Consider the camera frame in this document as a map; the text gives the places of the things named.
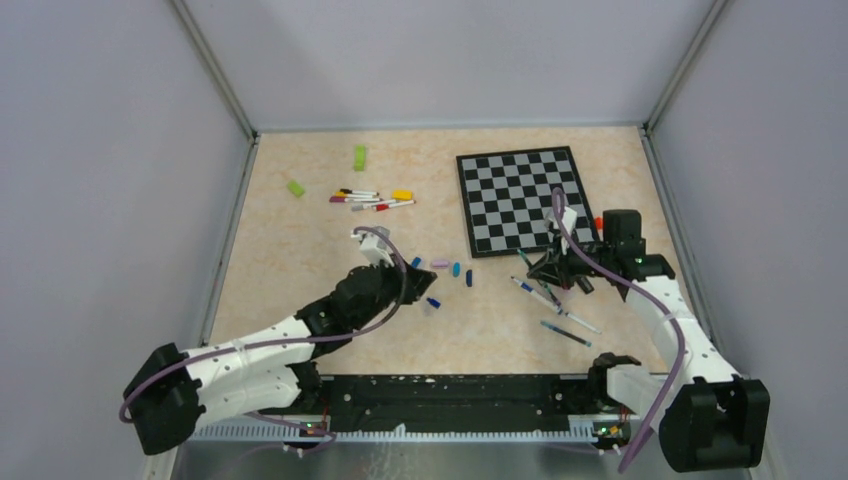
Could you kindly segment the blue capped white marker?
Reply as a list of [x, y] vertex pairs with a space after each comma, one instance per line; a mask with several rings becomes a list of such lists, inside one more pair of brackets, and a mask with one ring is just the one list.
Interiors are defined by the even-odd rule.
[[527, 294], [529, 294], [531, 297], [533, 297], [537, 302], [544, 305], [546, 308], [550, 309], [552, 312], [555, 312], [556, 314], [560, 314], [562, 312], [562, 308], [560, 306], [558, 306], [556, 303], [554, 303], [553, 301], [551, 301], [550, 299], [548, 299], [547, 297], [542, 295], [539, 291], [537, 291], [536, 289], [531, 287], [526, 282], [524, 282], [524, 281], [522, 281], [519, 278], [516, 278], [514, 276], [511, 276], [511, 280], [515, 284], [517, 284], [523, 291], [525, 291]]

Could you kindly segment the blue thin pen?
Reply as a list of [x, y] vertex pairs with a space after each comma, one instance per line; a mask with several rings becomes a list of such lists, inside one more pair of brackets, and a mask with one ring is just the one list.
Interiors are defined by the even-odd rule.
[[568, 338], [568, 339], [570, 339], [574, 342], [577, 342], [578, 344], [581, 344], [581, 345], [583, 345], [587, 348], [592, 347], [592, 342], [590, 342], [589, 340], [586, 340], [586, 339], [579, 337], [579, 336], [577, 336], [573, 333], [570, 333], [570, 332], [568, 332], [568, 331], [566, 331], [566, 330], [564, 330], [564, 329], [562, 329], [562, 328], [560, 328], [560, 327], [558, 327], [558, 326], [556, 326], [556, 325], [554, 325], [550, 322], [540, 321], [539, 323], [540, 323], [540, 325], [542, 325], [546, 329], [548, 329], [552, 332], [555, 332], [558, 335], [561, 335], [561, 336]]

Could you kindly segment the grey capped marker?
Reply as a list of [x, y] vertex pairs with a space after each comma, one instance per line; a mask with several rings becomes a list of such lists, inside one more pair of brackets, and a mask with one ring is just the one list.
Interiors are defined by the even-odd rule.
[[395, 203], [395, 200], [381, 201], [381, 202], [369, 202], [369, 203], [356, 203], [353, 204], [350, 208], [352, 212], [365, 211], [365, 210], [380, 210], [385, 209], [389, 205]]

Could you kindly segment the black capped marker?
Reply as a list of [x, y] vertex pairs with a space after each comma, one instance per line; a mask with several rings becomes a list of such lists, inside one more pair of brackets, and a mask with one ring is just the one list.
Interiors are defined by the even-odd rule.
[[362, 191], [362, 190], [350, 190], [350, 189], [340, 189], [340, 190], [338, 190], [338, 191], [337, 191], [337, 192], [335, 192], [335, 193], [336, 193], [336, 195], [338, 195], [338, 196], [342, 196], [342, 197], [364, 197], [364, 198], [370, 198], [370, 197], [378, 197], [378, 196], [379, 196], [379, 193], [378, 193], [378, 192], [373, 192], [373, 191]]

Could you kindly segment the blue black highlighter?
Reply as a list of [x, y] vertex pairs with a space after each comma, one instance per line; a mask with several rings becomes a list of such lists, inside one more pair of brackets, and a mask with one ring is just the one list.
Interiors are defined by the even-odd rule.
[[590, 280], [584, 276], [577, 277], [575, 284], [585, 295], [589, 295], [595, 290]]

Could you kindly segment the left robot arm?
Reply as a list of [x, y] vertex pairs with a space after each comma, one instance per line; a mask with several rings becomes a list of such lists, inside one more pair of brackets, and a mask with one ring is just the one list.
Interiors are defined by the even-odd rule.
[[308, 413], [321, 397], [316, 359], [421, 300], [437, 278], [406, 262], [360, 266], [327, 295], [263, 330], [189, 350], [162, 345], [125, 387], [119, 419], [152, 456], [232, 417], [290, 407]]

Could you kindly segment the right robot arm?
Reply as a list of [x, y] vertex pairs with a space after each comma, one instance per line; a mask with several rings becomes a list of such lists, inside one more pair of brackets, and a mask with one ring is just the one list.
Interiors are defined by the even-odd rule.
[[636, 210], [607, 210], [600, 238], [576, 238], [577, 212], [551, 211], [545, 223], [552, 243], [528, 271], [531, 279], [572, 287], [599, 277], [615, 286], [639, 318], [669, 367], [654, 378], [632, 358], [604, 354], [597, 378], [586, 385], [589, 404], [612, 412], [620, 404], [642, 427], [631, 437], [623, 463], [630, 464], [656, 436], [676, 472], [752, 468], [760, 464], [770, 409], [762, 381], [744, 377], [716, 349], [683, 298], [676, 273], [661, 254], [650, 254]]

